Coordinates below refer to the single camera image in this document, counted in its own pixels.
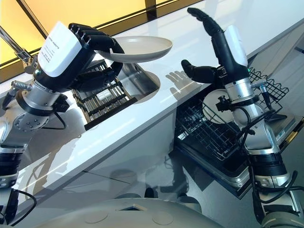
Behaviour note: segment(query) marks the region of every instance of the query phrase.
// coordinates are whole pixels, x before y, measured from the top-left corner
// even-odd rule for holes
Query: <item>yellow wall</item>
[[[91,27],[145,8],[144,0],[25,0],[47,32],[60,20]]]
[[[0,0],[0,25],[27,51],[41,47],[44,42],[15,0]],[[0,64],[15,57],[14,51],[0,38]]]
[[[97,26],[145,8],[144,0],[25,0],[47,32],[60,20]],[[0,24],[27,51],[43,45],[44,39],[16,0],[0,0]],[[0,64],[15,58],[0,38]]]

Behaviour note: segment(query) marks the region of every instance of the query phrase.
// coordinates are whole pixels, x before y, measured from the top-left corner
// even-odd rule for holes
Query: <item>white countertop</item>
[[[285,0],[205,0],[192,5],[209,14],[223,29],[235,24],[249,57],[300,25],[304,20],[303,6],[302,0],[289,1],[288,5]],[[173,83],[166,77],[170,72],[181,71],[180,62],[185,58],[197,66],[218,65],[202,23],[186,10],[181,9],[116,36],[159,36],[173,41],[173,48],[166,56],[140,64],[159,78],[159,91],[148,101],[131,105],[61,145],[59,151],[20,170],[14,188],[34,194],[44,188],[57,188],[202,89],[189,79],[177,77]],[[29,80],[29,75],[20,77]],[[0,88],[1,91],[9,89],[9,83],[1,84]],[[48,168],[41,168],[42,163],[49,163]]]

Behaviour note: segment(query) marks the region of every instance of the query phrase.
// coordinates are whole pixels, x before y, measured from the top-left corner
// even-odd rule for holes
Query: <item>black grill rack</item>
[[[86,69],[86,72],[103,71],[106,68],[106,62],[99,60],[93,62],[93,64]],[[135,97],[130,97],[124,90],[123,85],[118,79],[110,82],[106,87],[94,91],[79,92],[78,90],[72,89],[72,93],[77,106],[85,116],[87,122],[85,130],[91,129],[112,115],[137,102]]]

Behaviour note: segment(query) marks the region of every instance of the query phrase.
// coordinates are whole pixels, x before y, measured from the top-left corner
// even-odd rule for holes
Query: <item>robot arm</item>
[[[235,27],[229,26],[223,31],[207,14],[195,8],[188,12],[203,22],[206,32],[211,36],[212,45],[220,64],[195,67],[187,60],[181,62],[185,73],[194,81],[203,83],[221,83],[229,97],[219,97],[219,111],[231,110],[235,123],[241,129],[241,146],[247,151],[249,172],[253,185],[253,205],[256,219],[263,221],[263,227],[271,219],[283,219],[291,225],[291,219],[302,221],[303,211],[300,201],[292,191],[292,178],[283,163],[280,149],[272,129],[265,123],[265,112],[256,104],[259,100],[252,87],[261,86],[268,108],[271,108],[267,91],[263,83],[252,85],[249,80],[247,57],[242,41]]]
[[[12,186],[22,153],[52,114],[60,119],[57,112],[68,108],[61,93],[72,88],[102,88],[119,74],[123,64],[117,62],[101,72],[86,72],[95,50],[110,48],[124,53],[114,38],[101,31],[75,23],[66,28],[58,22],[38,54],[31,84],[12,82],[1,106],[5,113],[0,117],[0,213],[4,215],[0,216],[0,224],[10,223],[16,214],[19,191]]]

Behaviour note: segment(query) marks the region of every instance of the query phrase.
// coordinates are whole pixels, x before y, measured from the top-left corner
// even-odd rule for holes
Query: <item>dishwasher rack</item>
[[[266,87],[270,96],[272,107],[276,113],[282,109],[279,101],[289,92],[288,88],[282,87],[281,84],[275,83],[273,79],[268,79],[266,75],[262,75],[260,71],[250,68],[250,81],[256,82],[266,79]],[[261,91],[254,88],[256,95],[259,95],[260,105],[267,110]],[[234,123],[226,123],[204,102],[204,97],[199,97],[191,102],[185,102],[177,109],[175,137],[182,141],[192,140],[191,143],[199,143],[200,153],[207,158],[217,158],[223,162],[231,156],[236,150],[236,135],[240,132],[239,127]],[[208,109],[208,113],[212,113],[211,117],[205,117],[203,109]],[[217,124],[211,120],[220,119],[223,124]]]

